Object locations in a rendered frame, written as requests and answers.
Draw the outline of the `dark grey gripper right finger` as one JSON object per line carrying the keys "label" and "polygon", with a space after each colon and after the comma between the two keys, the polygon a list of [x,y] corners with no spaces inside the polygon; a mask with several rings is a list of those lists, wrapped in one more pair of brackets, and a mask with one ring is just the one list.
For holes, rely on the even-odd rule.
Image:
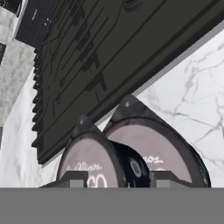
{"label": "dark grey gripper right finger", "polygon": [[194,184],[179,179],[171,171],[151,171],[150,186],[152,188],[192,188]]}

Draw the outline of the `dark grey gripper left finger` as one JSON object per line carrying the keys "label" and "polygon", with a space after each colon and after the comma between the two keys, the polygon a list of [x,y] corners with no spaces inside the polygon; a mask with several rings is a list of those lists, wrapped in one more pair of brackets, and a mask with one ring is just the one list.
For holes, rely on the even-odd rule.
{"label": "dark grey gripper left finger", "polygon": [[55,180],[43,188],[87,188],[88,172],[87,171],[67,171],[62,178]]}

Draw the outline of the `dark cabinet front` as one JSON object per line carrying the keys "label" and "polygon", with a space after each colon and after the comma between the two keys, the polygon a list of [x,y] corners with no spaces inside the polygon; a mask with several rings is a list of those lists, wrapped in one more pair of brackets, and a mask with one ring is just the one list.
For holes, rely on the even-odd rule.
{"label": "dark cabinet front", "polygon": [[13,38],[36,48],[60,0],[23,0]]}

